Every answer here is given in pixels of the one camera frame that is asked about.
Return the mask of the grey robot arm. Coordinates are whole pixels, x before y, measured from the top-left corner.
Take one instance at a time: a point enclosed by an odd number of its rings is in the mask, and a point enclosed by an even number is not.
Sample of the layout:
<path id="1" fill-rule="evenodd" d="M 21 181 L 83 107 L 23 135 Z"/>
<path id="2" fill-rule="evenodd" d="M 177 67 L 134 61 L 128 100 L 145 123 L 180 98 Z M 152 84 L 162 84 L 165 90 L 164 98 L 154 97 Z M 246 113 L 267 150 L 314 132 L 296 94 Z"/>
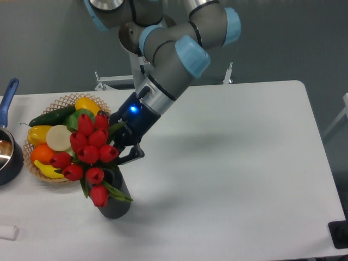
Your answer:
<path id="1" fill-rule="evenodd" d="M 188 21 L 175 24 L 163 13 L 161 1 L 85 1 L 102 31 L 119 27 L 119 39 L 134 59 L 134 92 L 110 123 L 121 124 L 115 148 L 130 153 L 120 165 L 142 158 L 142 137 L 210 64 L 208 50 L 238 40 L 241 21 L 219 1 L 185 1 Z"/>

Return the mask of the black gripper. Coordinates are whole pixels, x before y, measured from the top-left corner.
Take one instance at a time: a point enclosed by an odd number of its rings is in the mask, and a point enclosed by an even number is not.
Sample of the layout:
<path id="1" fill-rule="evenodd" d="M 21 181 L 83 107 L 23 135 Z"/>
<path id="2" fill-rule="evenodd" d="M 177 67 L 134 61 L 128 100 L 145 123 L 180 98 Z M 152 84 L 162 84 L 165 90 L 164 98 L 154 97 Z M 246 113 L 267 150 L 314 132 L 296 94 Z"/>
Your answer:
<path id="1" fill-rule="evenodd" d="M 127 146 L 133 146 L 128 155 L 118 157 L 117 164 L 124 165 L 145 156 L 140 147 L 142 137 L 160 119 L 160 114 L 153 112 L 145 104 L 141 103 L 140 97 L 133 92 L 118 111 L 111 114 L 100 110 L 97 113 L 98 122 L 109 122 L 110 125 L 125 122 L 125 125 L 115 132 L 113 138 L 114 147 L 123 151 Z"/>

